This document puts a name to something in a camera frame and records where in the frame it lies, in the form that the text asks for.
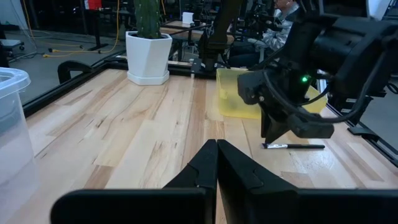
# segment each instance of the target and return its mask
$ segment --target red object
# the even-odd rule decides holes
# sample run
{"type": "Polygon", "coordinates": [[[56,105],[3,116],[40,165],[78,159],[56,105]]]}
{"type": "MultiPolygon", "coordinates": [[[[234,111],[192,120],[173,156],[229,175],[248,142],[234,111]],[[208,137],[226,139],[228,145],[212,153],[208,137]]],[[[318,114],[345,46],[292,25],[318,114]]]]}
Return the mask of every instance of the red object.
{"type": "Polygon", "coordinates": [[[85,0],[86,9],[98,10],[102,8],[102,0],[85,0]]]}

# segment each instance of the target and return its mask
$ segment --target wooden table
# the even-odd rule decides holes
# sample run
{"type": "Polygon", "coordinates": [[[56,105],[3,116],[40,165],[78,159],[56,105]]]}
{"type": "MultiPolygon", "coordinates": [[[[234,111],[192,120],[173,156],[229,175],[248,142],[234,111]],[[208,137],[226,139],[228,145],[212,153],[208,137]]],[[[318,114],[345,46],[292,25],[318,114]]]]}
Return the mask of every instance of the wooden table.
{"type": "MultiPolygon", "coordinates": [[[[323,116],[334,116],[327,108],[323,116]]],[[[260,121],[218,113],[216,83],[170,76],[161,86],[137,86],[126,71],[107,70],[27,120],[41,186],[9,223],[48,223],[56,199],[75,189],[161,188],[207,139],[226,139],[298,187],[397,188],[398,168],[344,123],[331,139],[279,143],[326,149],[264,150],[260,121]]],[[[224,223],[218,200],[218,223],[224,223]]]]}
{"type": "MultiPolygon", "coordinates": [[[[182,29],[186,29],[189,28],[190,25],[188,24],[183,24],[182,21],[172,21],[169,22],[167,25],[169,26],[179,26],[182,29]]],[[[164,34],[172,34],[174,32],[178,32],[181,29],[175,29],[175,28],[166,28],[166,27],[161,27],[160,28],[160,32],[164,33],[164,34]]],[[[199,41],[200,37],[202,35],[203,31],[199,31],[199,30],[193,30],[192,31],[192,40],[193,41],[199,41]]],[[[175,34],[173,35],[173,38],[177,38],[177,39],[188,39],[188,32],[182,32],[180,34],[175,34]]],[[[232,35],[227,35],[227,44],[232,44],[234,42],[234,37],[232,35]]]]}

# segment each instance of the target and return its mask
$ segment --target white planter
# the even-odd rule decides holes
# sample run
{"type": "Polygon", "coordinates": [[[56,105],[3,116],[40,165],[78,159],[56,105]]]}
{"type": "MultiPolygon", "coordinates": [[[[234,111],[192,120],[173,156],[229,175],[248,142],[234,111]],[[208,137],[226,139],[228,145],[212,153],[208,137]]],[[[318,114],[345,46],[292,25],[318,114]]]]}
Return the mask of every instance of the white planter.
{"type": "Polygon", "coordinates": [[[129,71],[127,77],[138,85],[161,85],[169,79],[167,62],[173,39],[162,34],[162,39],[134,37],[137,31],[126,32],[129,71]]]}

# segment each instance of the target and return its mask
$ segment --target green cactus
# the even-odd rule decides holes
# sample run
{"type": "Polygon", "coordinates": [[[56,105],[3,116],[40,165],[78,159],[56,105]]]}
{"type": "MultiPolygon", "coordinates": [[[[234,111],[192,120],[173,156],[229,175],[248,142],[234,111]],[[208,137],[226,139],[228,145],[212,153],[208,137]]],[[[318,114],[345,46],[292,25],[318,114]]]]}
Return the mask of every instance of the green cactus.
{"type": "Polygon", "coordinates": [[[134,0],[138,37],[160,39],[159,0],[134,0]]]}

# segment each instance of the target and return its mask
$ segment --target yellow plastic container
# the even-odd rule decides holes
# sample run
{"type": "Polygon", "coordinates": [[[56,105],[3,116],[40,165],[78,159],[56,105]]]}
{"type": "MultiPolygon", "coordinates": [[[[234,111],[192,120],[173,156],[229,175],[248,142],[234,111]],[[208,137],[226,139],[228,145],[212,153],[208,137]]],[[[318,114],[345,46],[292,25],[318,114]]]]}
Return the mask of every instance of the yellow plastic container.
{"type": "MultiPolygon", "coordinates": [[[[217,94],[218,111],[224,116],[237,118],[261,118],[261,109],[259,105],[247,105],[238,95],[238,75],[247,73],[245,70],[233,70],[226,68],[217,69],[217,94]]],[[[312,86],[307,91],[307,97],[313,99],[320,93],[312,86]]],[[[304,108],[311,113],[319,113],[326,106],[327,98],[317,100],[316,102],[305,105],[304,108]]]]}

